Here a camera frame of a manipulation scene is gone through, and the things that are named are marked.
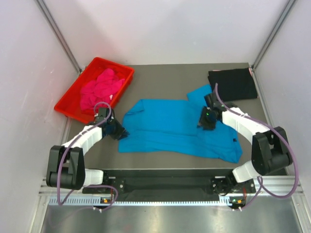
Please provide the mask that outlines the blue t shirt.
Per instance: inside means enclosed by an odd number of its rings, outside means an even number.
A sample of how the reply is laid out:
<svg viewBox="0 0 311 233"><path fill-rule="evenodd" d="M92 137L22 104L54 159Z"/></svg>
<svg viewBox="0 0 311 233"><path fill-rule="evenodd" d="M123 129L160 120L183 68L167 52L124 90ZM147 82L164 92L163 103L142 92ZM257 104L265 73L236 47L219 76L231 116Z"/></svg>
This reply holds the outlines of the blue t shirt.
<svg viewBox="0 0 311 233"><path fill-rule="evenodd" d="M238 133L221 122L214 130L198 127L209 84L187 94L187 100L141 99L123 117L129 136L119 152L170 151L237 163L242 155Z"/></svg>

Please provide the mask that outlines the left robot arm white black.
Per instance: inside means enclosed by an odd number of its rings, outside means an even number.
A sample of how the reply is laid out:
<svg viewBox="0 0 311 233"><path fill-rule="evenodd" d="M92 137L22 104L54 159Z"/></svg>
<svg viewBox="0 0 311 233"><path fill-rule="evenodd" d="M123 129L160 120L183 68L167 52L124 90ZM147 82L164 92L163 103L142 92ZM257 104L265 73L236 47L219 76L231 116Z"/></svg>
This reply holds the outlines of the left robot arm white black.
<svg viewBox="0 0 311 233"><path fill-rule="evenodd" d="M99 192L106 192L110 188L110 180L100 170L86 169L84 156L106 136L121 140L128 135L129 132L115 118L106 122L103 118L90 122L69 142L50 149L47 186L57 187L59 181L60 188L79 190L93 185Z"/></svg>

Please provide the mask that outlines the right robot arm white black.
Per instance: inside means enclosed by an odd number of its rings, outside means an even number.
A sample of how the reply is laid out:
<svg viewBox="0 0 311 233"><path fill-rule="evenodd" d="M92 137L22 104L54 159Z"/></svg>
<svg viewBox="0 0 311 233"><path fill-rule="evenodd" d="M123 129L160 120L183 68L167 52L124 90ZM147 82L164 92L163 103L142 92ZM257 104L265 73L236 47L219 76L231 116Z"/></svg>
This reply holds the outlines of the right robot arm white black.
<svg viewBox="0 0 311 233"><path fill-rule="evenodd" d="M216 130L222 123L241 134L251 144L251 159L233 169L228 175L227 187L232 192L240 191L245 182L258 176L284 169L293 163L292 156L284 144L286 132L281 127L270 129L263 123L255 122L238 107L203 107L198 126L204 130Z"/></svg>

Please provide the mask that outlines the pink t shirt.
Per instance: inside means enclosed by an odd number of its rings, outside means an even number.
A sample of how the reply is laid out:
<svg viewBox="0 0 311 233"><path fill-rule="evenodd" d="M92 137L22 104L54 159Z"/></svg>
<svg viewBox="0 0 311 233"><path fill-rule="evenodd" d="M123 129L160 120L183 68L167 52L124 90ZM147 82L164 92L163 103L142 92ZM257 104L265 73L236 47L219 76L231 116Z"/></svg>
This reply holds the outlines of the pink t shirt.
<svg viewBox="0 0 311 233"><path fill-rule="evenodd" d="M124 82L125 79L120 79L114 70L105 69L96 79L84 84L81 88L81 110L92 110L99 102L110 104Z"/></svg>

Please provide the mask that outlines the folded black t shirt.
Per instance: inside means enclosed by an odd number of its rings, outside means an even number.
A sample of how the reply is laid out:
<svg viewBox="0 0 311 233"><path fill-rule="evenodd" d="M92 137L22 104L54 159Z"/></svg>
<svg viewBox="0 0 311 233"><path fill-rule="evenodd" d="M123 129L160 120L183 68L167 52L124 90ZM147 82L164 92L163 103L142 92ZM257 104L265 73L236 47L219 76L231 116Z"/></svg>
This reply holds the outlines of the folded black t shirt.
<svg viewBox="0 0 311 233"><path fill-rule="evenodd" d="M208 81L223 102L257 99L258 93L249 68L217 70L208 72Z"/></svg>

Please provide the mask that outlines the red plastic bin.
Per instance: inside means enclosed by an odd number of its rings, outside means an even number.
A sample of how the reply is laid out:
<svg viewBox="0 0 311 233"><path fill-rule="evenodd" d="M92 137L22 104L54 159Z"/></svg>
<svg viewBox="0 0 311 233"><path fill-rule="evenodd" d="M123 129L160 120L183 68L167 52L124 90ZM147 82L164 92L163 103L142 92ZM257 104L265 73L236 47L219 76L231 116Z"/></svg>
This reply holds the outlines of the red plastic bin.
<svg viewBox="0 0 311 233"><path fill-rule="evenodd" d="M77 78L73 85L67 90L54 109L67 117L71 117L82 123L90 122L94 117L92 110L82 111L80 108L80 91L84 84L96 79L105 69L110 68L115 71L120 79L125 79L124 84L113 97L110 106L114 108L120 101L122 95L133 80L135 70L132 67L124 66L115 62L105 60L100 57L94 58Z"/></svg>

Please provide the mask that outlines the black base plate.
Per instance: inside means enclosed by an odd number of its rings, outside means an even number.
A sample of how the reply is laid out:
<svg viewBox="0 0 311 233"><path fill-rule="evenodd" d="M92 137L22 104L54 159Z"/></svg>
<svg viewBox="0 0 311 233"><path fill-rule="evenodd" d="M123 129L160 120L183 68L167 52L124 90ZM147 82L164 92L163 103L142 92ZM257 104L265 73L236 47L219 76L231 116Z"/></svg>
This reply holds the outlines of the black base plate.
<svg viewBox="0 0 311 233"><path fill-rule="evenodd" d="M137 190L192 190L200 189L206 193L227 194L235 190L224 177L119 177L104 180L104 185L110 185L120 194Z"/></svg>

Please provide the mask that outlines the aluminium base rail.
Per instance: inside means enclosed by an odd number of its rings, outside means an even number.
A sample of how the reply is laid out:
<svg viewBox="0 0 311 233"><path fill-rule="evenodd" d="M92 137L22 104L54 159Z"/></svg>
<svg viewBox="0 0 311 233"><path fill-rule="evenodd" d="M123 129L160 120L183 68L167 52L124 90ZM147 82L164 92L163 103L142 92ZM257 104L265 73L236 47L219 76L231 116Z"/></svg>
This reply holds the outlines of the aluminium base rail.
<svg viewBox="0 0 311 233"><path fill-rule="evenodd" d="M114 194L83 194L82 191L73 192L66 198L66 194L60 195L64 206L228 206L233 209L244 207L253 197L269 196L265 189L270 190L274 195L285 196L294 187L295 176L263 176L260 187L259 182L254 179L244 184L243 187L249 191L237 188L231 193L223 196L221 194L204 194L198 196L194 191L167 190L161 191L154 197L142 196L132 192L128 197L123 198L119 193L117 199Z"/></svg>

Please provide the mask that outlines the right corner aluminium post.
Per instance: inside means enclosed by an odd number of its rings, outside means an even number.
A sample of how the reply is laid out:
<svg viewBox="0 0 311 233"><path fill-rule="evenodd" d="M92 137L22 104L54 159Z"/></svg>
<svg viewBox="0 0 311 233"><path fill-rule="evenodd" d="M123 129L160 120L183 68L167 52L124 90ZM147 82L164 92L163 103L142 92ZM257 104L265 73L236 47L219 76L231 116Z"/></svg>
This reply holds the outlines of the right corner aluminium post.
<svg viewBox="0 0 311 233"><path fill-rule="evenodd" d="M286 4L284 8L282 9L280 15L278 16L275 24L272 27L272 30L270 31L267 39L265 40L262 48L260 49L254 63L251 65L251 69L255 70L262 59L264 58L265 54L267 53L269 47L273 43L274 39L276 38L278 32L280 31L282 25L286 21L287 17L289 16L290 12L294 8L295 4L297 3L297 0L288 0L286 1Z"/></svg>

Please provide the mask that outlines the corner aluminium post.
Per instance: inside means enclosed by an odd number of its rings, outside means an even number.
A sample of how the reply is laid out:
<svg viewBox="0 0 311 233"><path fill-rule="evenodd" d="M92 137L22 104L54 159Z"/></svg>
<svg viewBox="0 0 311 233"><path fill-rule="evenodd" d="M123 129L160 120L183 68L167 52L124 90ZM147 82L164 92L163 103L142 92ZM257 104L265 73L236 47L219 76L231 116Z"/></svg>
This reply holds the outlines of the corner aluminium post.
<svg viewBox="0 0 311 233"><path fill-rule="evenodd" d="M62 47L63 51L65 52L67 58L69 59L70 63L72 64L75 71L80 74L82 72L81 67L79 66L75 56L73 55L69 45L66 42L65 37L63 36L60 28L57 25L53 15L51 14L47 4L44 0L35 0L39 10L43 14L43 17L47 21L48 25L50 26L51 30L53 31L56 39L58 40L60 46Z"/></svg>
<svg viewBox="0 0 311 233"><path fill-rule="evenodd" d="M275 24L272 27L272 30L270 31L267 39L265 40L262 48L260 49L254 63L251 65L251 69L255 70L262 59L264 58L265 54L267 53L269 47L273 43L274 39L276 38L278 32L280 31L282 25L286 21L287 17L289 16L290 12L294 8L295 4L297 3L297 0L288 0L286 1L286 4L284 8L282 9L280 15L278 16Z"/></svg>

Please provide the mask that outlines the left corner aluminium post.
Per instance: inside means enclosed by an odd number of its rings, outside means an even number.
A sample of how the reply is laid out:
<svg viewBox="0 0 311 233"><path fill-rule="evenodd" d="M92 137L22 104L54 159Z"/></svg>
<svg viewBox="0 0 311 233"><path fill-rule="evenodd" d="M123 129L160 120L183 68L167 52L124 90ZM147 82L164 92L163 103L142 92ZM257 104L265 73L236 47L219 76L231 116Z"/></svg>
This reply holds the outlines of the left corner aluminium post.
<svg viewBox="0 0 311 233"><path fill-rule="evenodd" d="M39 10L43 14L43 17L47 21L48 25L50 26L51 30L53 31L56 39L58 40L60 46L62 47L63 51L65 52L67 58L69 59L70 63L72 64L75 71L80 74L82 72L81 67L79 66L75 56L73 55L69 45L66 42L65 37L63 36L60 28L57 25L53 15L51 14L47 4L44 0L35 0Z"/></svg>

